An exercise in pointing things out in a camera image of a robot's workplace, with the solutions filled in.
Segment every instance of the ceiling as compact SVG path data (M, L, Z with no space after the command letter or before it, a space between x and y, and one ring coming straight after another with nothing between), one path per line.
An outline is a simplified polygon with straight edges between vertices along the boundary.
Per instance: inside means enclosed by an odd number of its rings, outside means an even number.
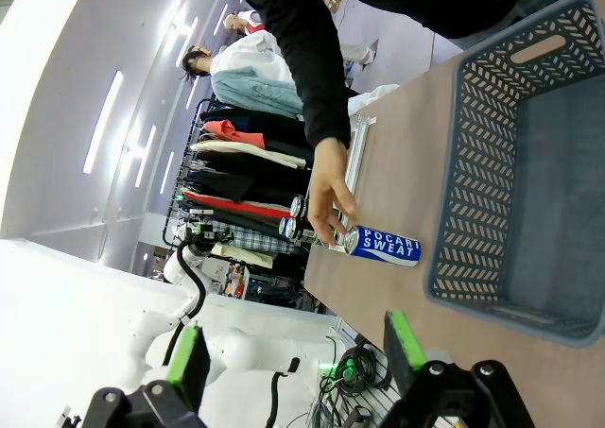
M40 4L16 0L3 26L19 30ZM192 88L178 56L187 43L217 51L233 38L216 28L225 4L228 13L240 0L74 0L40 64L12 167L1 168L9 174L4 237L132 269L143 215L167 209L197 101L210 93L201 80L187 108ZM102 114L110 91L114 103Z

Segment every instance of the black garment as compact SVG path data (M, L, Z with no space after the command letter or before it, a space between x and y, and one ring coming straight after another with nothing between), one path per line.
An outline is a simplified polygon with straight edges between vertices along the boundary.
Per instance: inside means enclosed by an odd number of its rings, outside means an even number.
M303 103L306 136L315 146L336 137L351 141L342 55L330 11L321 0L247 0L277 38ZM361 0L408 15L446 38L495 25L517 0Z
M211 118L228 119L235 130L240 132L262 133L265 139L309 147L304 136L304 122L286 118L281 114L235 107L207 111L199 116L200 121L209 121ZM242 121L242 118L247 118L248 122Z
M229 225L235 225L236 227L250 228L263 232L269 236L277 237L278 239L284 239L284 237L278 232L279 220L257 218L253 215L241 214L241 213L230 213L229 211L222 211L212 206L205 206L203 203L197 203L190 199L179 199L177 201L179 207L184 211L190 211L192 209L210 209L213 211L212 215L206 215L212 217L218 222L227 223Z
M313 149L308 146L301 147L291 145L290 143L278 142L277 140L265 139L265 148L267 151L281 152L282 154L287 154L288 156L303 159L306 162L307 168L313 168L315 153L313 152Z
M196 192L215 197L225 197L240 203L242 201L257 201L260 203L279 204L290 207L292 199L296 196L293 192L279 187L278 181L271 180L275 185L267 184L266 180L257 180L250 176L231 175L228 173L215 173L206 170L190 170L185 177L187 184Z
M189 170L184 180L188 184L192 184L192 189L196 192L199 192L198 188L201 188L202 191L204 188L209 188L214 193L206 193L206 195L225 197L236 203L244 201L246 193L254 185L254 179L247 176L229 175L204 170Z
M248 176L263 185L280 187L298 195L306 194L311 178L308 170L289 168L244 152L202 151L197 158L216 171Z

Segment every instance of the basket hole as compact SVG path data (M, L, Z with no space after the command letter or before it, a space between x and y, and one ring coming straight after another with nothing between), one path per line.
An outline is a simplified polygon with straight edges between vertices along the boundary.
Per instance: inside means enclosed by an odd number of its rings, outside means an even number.
M496 310L498 312L506 313L508 315L513 315L514 317L521 317L528 321L537 322L540 324L552 324L553 321L551 319L546 319L544 317L536 317L534 315L530 315L529 313L519 312L517 310L512 310L506 307L492 307L492 310Z
M525 64L528 61L543 57L547 53L553 52L566 44L563 36L556 34L549 38L539 41L523 50L510 55L510 60L516 64Z

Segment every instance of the black jacket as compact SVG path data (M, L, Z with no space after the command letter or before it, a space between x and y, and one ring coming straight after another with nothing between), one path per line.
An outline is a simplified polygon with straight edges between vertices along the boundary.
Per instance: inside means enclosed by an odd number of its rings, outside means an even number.
M247 0L276 38L303 102L305 133L350 142L347 92L337 30L321 0ZM400 12L446 38L460 38L502 19L517 0L361 0Z

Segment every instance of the gray plastic basket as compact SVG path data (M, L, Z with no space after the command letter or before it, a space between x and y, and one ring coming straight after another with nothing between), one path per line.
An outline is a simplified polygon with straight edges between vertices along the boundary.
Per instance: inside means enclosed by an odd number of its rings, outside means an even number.
M460 61L425 279L437 303L575 347L605 326L605 58L595 11L592 0L561 0Z

